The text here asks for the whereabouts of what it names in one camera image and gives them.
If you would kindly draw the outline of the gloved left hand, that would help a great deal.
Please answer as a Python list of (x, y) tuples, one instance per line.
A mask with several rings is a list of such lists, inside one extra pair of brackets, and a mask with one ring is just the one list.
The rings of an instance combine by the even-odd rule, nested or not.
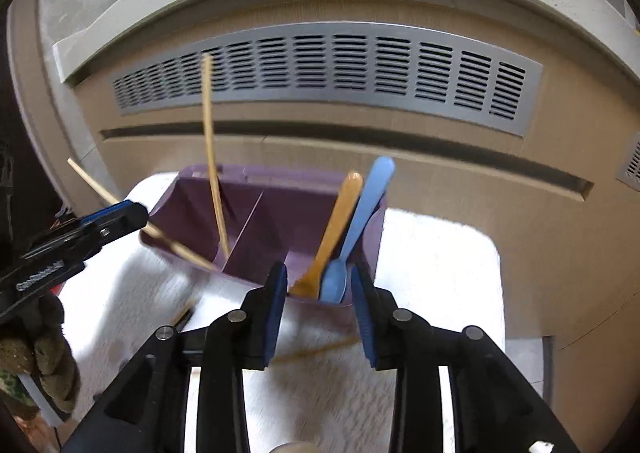
[(51, 407), (67, 419), (75, 410), (80, 374), (63, 335), (64, 309), (48, 291), (1, 324), (1, 400), (16, 417), (31, 421), (39, 407), (20, 377), (35, 378)]

